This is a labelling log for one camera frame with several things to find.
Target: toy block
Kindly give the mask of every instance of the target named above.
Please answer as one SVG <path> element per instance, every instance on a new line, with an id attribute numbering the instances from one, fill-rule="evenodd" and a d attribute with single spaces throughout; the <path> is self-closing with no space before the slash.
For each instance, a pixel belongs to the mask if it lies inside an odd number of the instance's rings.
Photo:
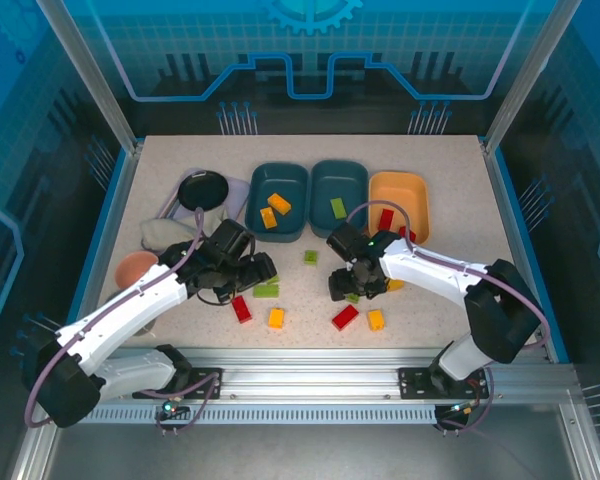
<path id="1" fill-rule="evenodd" d="M 272 308 L 269 314 L 269 327 L 282 328 L 284 323 L 284 310 L 281 308 Z"/>
<path id="2" fill-rule="evenodd" d="M 331 323 L 338 329 L 342 330 L 344 327 L 351 323 L 351 320 L 358 316 L 358 311 L 355 309 L 353 305 L 349 305 L 347 308 L 342 310 L 338 315 L 336 315 Z"/>
<path id="3" fill-rule="evenodd" d="M 400 227 L 400 230 L 398 230 L 398 235 L 400 235 L 402 238 L 404 238 L 406 231 L 407 231 L 407 227 Z M 412 242 L 416 241 L 416 234 L 413 233 L 413 231 L 411 231 L 411 230 L 409 230 L 409 240 L 411 240 Z"/>
<path id="4" fill-rule="evenodd" d="M 347 210 L 344 208 L 344 203 L 341 198 L 332 198 L 331 208 L 333 209 L 333 215 L 336 217 L 336 220 L 347 218 Z"/>
<path id="5" fill-rule="evenodd" d="M 402 287 L 404 287 L 404 282 L 402 280 L 391 279 L 387 284 L 387 292 L 395 292 L 396 290 L 400 290 Z"/>
<path id="6" fill-rule="evenodd" d="M 384 329 L 384 317 L 381 310 L 371 310 L 367 314 L 367 318 L 369 319 L 369 328 L 373 332 Z"/>
<path id="7" fill-rule="evenodd" d="M 317 265 L 318 264 L 318 252 L 315 250 L 307 250 L 304 252 L 304 264 L 305 265 Z"/>
<path id="8" fill-rule="evenodd" d="M 393 210 L 383 208 L 378 222 L 378 230 L 391 230 L 391 222 L 393 222 Z"/>
<path id="9" fill-rule="evenodd" d="M 256 285 L 253 287 L 253 296 L 255 298 L 278 298 L 280 296 L 280 287 L 278 285 Z"/>
<path id="10" fill-rule="evenodd" d="M 291 210 L 291 204 L 277 193 L 274 193 L 267 199 L 267 203 L 272 206 L 280 215 L 286 215 Z"/>
<path id="11" fill-rule="evenodd" d="M 242 295 L 239 295 L 236 298 L 234 298 L 231 302 L 231 306 L 236 312 L 236 316 L 238 317 L 238 321 L 240 323 L 244 323 L 248 320 L 251 320 L 251 312 L 247 308 L 247 304 L 245 303 L 244 298 L 242 298 Z"/>
<path id="12" fill-rule="evenodd" d="M 271 207 L 260 209 L 260 215 L 262 215 L 262 223 L 264 223 L 264 227 L 267 230 L 278 226 L 278 222 L 276 222 L 276 216 Z"/>

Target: gear logo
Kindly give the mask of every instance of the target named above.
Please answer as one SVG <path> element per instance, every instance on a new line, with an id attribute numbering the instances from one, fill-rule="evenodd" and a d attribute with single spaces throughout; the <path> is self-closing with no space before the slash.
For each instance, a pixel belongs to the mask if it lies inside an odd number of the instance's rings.
<path id="1" fill-rule="evenodd" d="M 16 47 L 23 48 L 35 38 L 39 18 L 33 0 L 0 0 L 0 30 Z"/>
<path id="2" fill-rule="evenodd" d="M 291 27 L 294 34 L 316 30 L 327 33 L 330 27 L 340 28 L 343 19 L 353 18 L 353 9 L 362 7 L 362 0 L 263 0 L 269 20 L 277 20 L 281 28 Z"/>

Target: green block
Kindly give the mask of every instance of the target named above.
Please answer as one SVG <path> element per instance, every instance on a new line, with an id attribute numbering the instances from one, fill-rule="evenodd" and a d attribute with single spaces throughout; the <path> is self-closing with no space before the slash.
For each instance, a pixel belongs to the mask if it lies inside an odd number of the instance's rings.
<path id="1" fill-rule="evenodd" d="M 304 252 L 304 263 L 305 265 L 317 265 L 318 264 L 318 252 L 315 250 L 307 250 Z"/>
<path id="2" fill-rule="evenodd" d="M 280 287 L 278 285 L 256 285 L 253 287 L 253 296 L 255 298 L 278 298 Z"/>
<path id="3" fill-rule="evenodd" d="M 344 203 L 342 203 L 340 197 L 331 199 L 331 208 L 333 209 L 336 220 L 347 218 L 347 211 L 345 210 Z"/>

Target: yellow block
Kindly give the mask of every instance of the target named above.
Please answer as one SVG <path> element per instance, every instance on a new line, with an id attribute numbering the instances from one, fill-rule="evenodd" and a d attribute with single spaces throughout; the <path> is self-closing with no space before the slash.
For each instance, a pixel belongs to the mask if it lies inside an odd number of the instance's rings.
<path id="1" fill-rule="evenodd" d="M 384 329 L 384 317 L 382 316 L 382 310 L 371 310 L 367 314 L 369 319 L 369 328 L 372 331 Z"/>
<path id="2" fill-rule="evenodd" d="M 387 292 L 395 292 L 396 290 L 400 290 L 404 287 L 404 282 L 402 280 L 389 280 L 389 284 L 387 285 Z"/>
<path id="3" fill-rule="evenodd" d="M 284 310 L 281 308 L 272 308 L 269 314 L 269 327 L 282 328 L 284 323 Z"/>
<path id="4" fill-rule="evenodd" d="M 276 216 L 274 215 L 273 209 L 271 207 L 261 209 L 260 215 L 262 215 L 262 221 L 264 223 L 264 227 L 267 230 L 278 226 L 278 222 L 276 222 Z"/>
<path id="5" fill-rule="evenodd" d="M 267 202 L 269 203 L 269 205 L 275 208 L 281 215 L 286 215 L 287 213 L 289 213 L 289 210 L 291 210 L 291 204 L 277 193 L 271 195 L 267 199 Z"/>

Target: speckled table surface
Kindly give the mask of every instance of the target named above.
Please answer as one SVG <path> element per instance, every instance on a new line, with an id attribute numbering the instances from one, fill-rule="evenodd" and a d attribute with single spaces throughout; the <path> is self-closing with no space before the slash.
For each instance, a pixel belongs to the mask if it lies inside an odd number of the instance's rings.
<path id="1" fill-rule="evenodd" d="M 115 290 L 113 272 L 128 253 L 140 248 L 140 222 L 155 216 L 180 175 L 188 168 L 216 170 L 250 180 L 268 161 L 295 162 L 310 169 L 323 159 L 350 159 L 369 170 L 416 173 L 427 182 L 431 236 L 426 247 L 451 257 L 491 263 L 511 253 L 493 190 L 475 136 L 163 136 L 147 137 L 111 255 L 101 303 Z M 331 319 L 347 304 L 329 298 L 327 278 L 342 261 L 307 224 L 288 244 L 258 243 L 280 276 L 280 297 L 244 298 L 253 319 L 239 324 L 233 309 L 197 299 L 163 314 L 151 334 L 128 346 L 171 343 L 178 347 L 233 348 L 416 348 L 442 347 L 468 330 L 464 311 L 416 286 L 405 286 L 369 301 L 342 332 Z M 305 250 L 319 252 L 317 267 L 303 262 Z M 269 310 L 283 308 L 284 328 L 267 327 Z M 372 332 L 366 312 L 382 309 L 386 327 Z"/>

